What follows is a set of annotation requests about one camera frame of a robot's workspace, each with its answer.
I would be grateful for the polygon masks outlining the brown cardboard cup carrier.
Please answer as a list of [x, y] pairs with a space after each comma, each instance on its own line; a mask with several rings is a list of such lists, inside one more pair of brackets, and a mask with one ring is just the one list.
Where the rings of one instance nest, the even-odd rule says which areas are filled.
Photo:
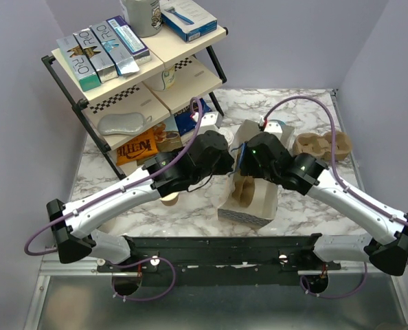
[[242, 176], [236, 173], [234, 176], [234, 189], [231, 197], [240, 207], [247, 208], [253, 201], [256, 191], [256, 179], [252, 176]]

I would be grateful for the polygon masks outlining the white patterned mug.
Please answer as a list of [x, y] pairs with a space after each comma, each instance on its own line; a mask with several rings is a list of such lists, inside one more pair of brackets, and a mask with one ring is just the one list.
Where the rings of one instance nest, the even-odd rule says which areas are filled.
[[144, 81], [145, 85], [148, 88], [151, 88], [155, 91], [165, 91], [175, 82], [175, 66], [171, 66], [167, 69], [164, 69], [162, 72], [151, 76], [150, 78]]

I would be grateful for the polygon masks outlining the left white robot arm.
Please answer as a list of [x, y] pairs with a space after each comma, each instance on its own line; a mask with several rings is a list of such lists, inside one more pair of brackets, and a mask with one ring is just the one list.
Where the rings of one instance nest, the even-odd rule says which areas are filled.
[[92, 256], [112, 262], [123, 272], [136, 265], [136, 254], [125, 236], [111, 236], [98, 228], [110, 219], [149, 201], [187, 191], [202, 179], [225, 175], [234, 159], [227, 140], [206, 131], [181, 148], [158, 153], [125, 179], [84, 199], [47, 203], [59, 260], [70, 264]]

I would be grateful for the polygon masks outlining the blue razor box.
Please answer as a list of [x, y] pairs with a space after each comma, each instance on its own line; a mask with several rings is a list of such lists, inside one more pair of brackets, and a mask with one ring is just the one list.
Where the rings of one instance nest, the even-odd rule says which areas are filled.
[[217, 18], [191, 0], [159, 2], [164, 24], [189, 43], [217, 29]]

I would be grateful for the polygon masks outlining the grey printed mug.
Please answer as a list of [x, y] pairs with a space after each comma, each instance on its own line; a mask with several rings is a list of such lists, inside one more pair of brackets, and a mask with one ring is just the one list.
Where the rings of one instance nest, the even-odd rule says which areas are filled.
[[154, 36], [162, 26], [159, 0], [120, 1], [125, 22], [140, 38]]

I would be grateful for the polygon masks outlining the teal silver toothpaste box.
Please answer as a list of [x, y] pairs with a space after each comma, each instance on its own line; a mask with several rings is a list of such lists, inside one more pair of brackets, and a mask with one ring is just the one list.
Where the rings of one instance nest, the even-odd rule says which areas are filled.
[[74, 36], [66, 36], [56, 40], [71, 72], [78, 81], [82, 91], [89, 91], [101, 85], [100, 79], [92, 64], [82, 51]]

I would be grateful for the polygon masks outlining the brown cookie package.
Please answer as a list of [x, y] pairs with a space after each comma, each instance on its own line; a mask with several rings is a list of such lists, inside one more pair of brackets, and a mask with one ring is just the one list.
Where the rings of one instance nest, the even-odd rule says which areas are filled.
[[147, 133], [149, 134], [150, 152], [137, 160], [138, 165], [142, 165], [157, 153], [173, 151], [183, 146], [173, 115], [148, 129]]

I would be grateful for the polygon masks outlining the purple white toothpaste box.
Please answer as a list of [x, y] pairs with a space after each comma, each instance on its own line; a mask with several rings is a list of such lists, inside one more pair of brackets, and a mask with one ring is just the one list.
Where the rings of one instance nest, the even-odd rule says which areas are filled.
[[126, 46], [138, 65], [143, 65], [152, 60], [148, 47], [121, 16], [107, 19], [106, 22], [119, 36], [121, 42]]

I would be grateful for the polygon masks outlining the brown paper cup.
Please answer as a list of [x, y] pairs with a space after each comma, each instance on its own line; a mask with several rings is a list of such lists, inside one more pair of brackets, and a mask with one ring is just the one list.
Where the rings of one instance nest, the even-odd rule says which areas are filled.
[[171, 193], [165, 197], [162, 197], [160, 199], [160, 202], [165, 205], [165, 206], [173, 206], [175, 205], [179, 200], [179, 193]]

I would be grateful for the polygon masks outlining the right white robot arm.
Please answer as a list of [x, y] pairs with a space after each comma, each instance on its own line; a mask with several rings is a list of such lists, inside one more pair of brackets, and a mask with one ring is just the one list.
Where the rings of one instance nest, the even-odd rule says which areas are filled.
[[277, 137], [267, 132], [245, 143], [240, 172], [316, 199], [366, 231], [362, 235], [319, 236], [314, 245], [300, 252], [304, 267], [313, 270], [324, 262], [360, 261], [392, 276], [404, 274], [408, 264], [408, 213], [383, 205], [335, 177], [327, 163], [312, 155], [292, 156]]

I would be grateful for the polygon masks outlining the checkered paper bag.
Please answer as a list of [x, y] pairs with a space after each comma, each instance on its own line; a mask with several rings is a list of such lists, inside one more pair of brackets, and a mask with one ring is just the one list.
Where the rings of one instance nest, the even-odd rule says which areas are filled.
[[272, 222], [272, 219], [265, 219], [251, 214], [236, 212], [219, 208], [217, 210], [218, 219], [220, 221], [230, 221], [238, 225], [244, 225], [253, 229], [260, 229]]

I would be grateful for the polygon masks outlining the stacked brown cup carriers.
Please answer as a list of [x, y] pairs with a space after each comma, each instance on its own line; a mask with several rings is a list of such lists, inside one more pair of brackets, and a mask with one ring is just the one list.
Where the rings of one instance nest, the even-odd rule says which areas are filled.
[[[293, 154], [307, 153], [316, 158], [330, 161], [332, 159], [332, 131], [323, 135], [316, 133], [299, 134], [293, 143]], [[343, 161], [352, 151], [352, 142], [347, 134], [335, 133], [335, 160]]]

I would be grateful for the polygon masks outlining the orange snack bag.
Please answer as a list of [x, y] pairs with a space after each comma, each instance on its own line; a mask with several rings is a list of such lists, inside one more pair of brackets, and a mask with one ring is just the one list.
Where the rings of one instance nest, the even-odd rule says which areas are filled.
[[121, 166], [129, 162], [146, 159], [158, 152], [153, 129], [148, 129], [117, 149], [116, 164]]

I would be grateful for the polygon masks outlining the black beige shelf rack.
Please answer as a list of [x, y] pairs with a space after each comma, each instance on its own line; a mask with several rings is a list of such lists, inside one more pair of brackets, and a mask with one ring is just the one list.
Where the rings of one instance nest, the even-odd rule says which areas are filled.
[[[214, 95], [214, 90], [226, 83], [227, 78], [220, 66], [212, 46], [225, 38], [228, 30], [218, 26], [216, 30], [192, 42], [186, 43], [170, 28], [165, 27], [155, 36], [144, 38], [151, 61], [140, 65], [139, 72], [128, 78], [115, 78], [100, 87], [86, 91], [82, 98], [74, 100], [64, 82], [53, 68], [58, 63], [66, 76], [77, 85], [59, 49], [42, 57], [42, 62], [68, 99], [71, 109], [103, 154], [109, 166], [120, 179], [130, 175], [136, 168], [134, 164], [117, 166], [115, 150], [127, 143], [129, 135], [103, 136], [96, 131], [98, 122], [106, 115], [114, 113], [141, 113], [150, 119], [145, 125], [148, 129], [172, 114], [188, 106], [193, 96], [209, 96], [215, 110], [222, 109]], [[167, 91], [155, 91], [147, 80], [164, 70], [173, 67], [176, 80]]]

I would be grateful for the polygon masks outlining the blue silver toothpaste box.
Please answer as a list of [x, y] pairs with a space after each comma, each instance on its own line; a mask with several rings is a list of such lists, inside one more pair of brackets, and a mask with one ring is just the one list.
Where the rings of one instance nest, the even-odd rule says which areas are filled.
[[114, 62], [120, 76], [127, 77], [139, 72], [139, 66], [135, 59], [106, 21], [91, 25], [90, 30]]

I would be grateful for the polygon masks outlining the blue chips bag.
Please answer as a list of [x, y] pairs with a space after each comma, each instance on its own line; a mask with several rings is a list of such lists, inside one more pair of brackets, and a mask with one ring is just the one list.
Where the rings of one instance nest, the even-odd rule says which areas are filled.
[[[212, 109], [207, 105], [207, 103], [204, 101], [204, 99], [200, 99], [201, 106], [203, 108], [203, 114], [212, 112]], [[195, 112], [198, 112], [199, 108], [196, 102], [193, 104], [193, 110]], [[176, 122], [179, 135], [183, 136], [186, 133], [189, 133], [190, 131], [193, 131], [196, 122], [192, 119], [192, 111], [190, 111], [190, 106], [186, 106], [182, 108], [182, 110], [174, 113], [174, 120]]]

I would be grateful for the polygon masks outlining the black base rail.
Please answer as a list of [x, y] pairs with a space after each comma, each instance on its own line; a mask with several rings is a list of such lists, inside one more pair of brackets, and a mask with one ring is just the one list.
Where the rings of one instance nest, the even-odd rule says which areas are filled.
[[136, 275], [144, 286], [297, 285], [299, 273], [339, 270], [317, 257], [311, 236], [136, 237], [131, 257], [98, 266], [115, 278]]

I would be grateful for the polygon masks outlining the grey sponge pad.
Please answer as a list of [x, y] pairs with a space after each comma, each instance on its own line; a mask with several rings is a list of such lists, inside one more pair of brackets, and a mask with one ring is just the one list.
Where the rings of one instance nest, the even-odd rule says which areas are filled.
[[102, 135], [139, 135], [151, 122], [151, 115], [144, 116], [140, 112], [109, 114], [98, 122], [97, 130]]

